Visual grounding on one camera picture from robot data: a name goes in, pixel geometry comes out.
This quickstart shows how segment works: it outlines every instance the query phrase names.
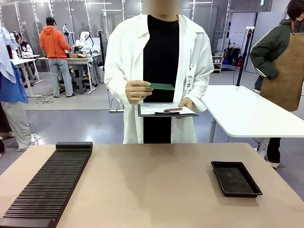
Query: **black tray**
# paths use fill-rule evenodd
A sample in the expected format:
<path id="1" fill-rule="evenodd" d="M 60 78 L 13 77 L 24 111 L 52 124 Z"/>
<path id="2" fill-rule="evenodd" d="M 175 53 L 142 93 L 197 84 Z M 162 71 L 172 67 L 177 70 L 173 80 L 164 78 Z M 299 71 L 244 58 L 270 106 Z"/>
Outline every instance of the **black tray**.
<path id="1" fill-rule="evenodd" d="M 263 195 L 242 162 L 211 162 L 224 196 L 257 197 Z"/>

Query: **table surface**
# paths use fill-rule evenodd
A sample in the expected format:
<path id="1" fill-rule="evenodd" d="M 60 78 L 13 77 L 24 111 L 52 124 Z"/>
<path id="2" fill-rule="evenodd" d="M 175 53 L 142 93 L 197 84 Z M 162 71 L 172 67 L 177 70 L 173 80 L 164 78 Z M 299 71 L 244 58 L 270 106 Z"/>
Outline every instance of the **table surface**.
<path id="1" fill-rule="evenodd" d="M 86 56 L 86 58 L 67 58 L 67 60 L 83 60 L 83 59 L 85 59 L 85 60 L 87 60 L 87 59 L 91 59 L 92 57 L 97 57 L 97 56 L 99 56 L 99 55 L 101 55 L 101 53 L 94 53 L 92 56 L 91 55 L 87 55 Z M 39 59 L 41 59 L 41 60 L 48 60 L 48 58 L 47 57 L 40 57 Z"/>
<path id="2" fill-rule="evenodd" d="M 24 58 L 15 58 L 15 59 L 11 59 L 11 62 L 14 65 L 19 65 L 19 64 L 23 64 L 23 63 L 29 63 L 29 62 L 33 62 L 36 61 L 34 58 L 29 58 L 29 59 L 24 59 Z"/>
<path id="3" fill-rule="evenodd" d="M 55 150 L 32 146 L 1 176 L 0 216 Z M 263 192 L 227 198 L 211 161 L 241 161 Z M 57 228 L 302 227 L 304 202 L 248 144 L 94 146 Z"/>
<path id="4" fill-rule="evenodd" d="M 304 137 L 304 121 L 244 86 L 210 85 L 202 98 L 232 137 Z"/>
<path id="5" fill-rule="evenodd" d="M 32 55 L 32 56 L 23 56 L 22 58 L 36 58 L 39 57 L 40 55 Z"/>

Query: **orange hoodie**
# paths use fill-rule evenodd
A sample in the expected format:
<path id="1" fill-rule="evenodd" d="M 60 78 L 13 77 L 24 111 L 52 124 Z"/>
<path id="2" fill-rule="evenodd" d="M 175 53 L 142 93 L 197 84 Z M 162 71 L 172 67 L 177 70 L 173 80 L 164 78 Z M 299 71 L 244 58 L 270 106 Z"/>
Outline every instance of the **orange hoodie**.
<path id="1" fill-rule="evenodd" d="M 72 50 L 63 34 L 52 26 L 43 27 L 40 34 L 40 47 L 47 53 L 48 58 L 66 59 L 65 50 Z"/>

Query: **name badge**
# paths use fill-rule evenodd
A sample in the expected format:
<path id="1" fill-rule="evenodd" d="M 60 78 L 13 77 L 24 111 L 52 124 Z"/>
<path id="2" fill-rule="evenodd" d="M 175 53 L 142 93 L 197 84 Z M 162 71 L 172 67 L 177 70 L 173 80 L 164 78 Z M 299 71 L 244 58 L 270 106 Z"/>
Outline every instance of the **name badge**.
<path id="1" fill-rule="evenodd" d="M 191 90 L 192 89 L 194 75 L 195 75 L 195 65 L 190 65 L 186 69 L 186 85 L 185 85 L 185 90 Z"/>

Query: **green card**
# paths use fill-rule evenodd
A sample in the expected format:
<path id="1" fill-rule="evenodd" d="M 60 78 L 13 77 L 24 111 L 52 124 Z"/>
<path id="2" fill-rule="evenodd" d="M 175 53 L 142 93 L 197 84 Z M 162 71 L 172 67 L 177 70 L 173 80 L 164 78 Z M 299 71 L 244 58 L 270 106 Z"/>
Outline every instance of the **green card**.
<path id="1" fill-rule="evenodd" d="M 147 89 L 174 90 L 174 87 L 171 84 L 159 84 L 159 83 L 151 83 L 151 85 L 147 86 L 146 88 Z"/>

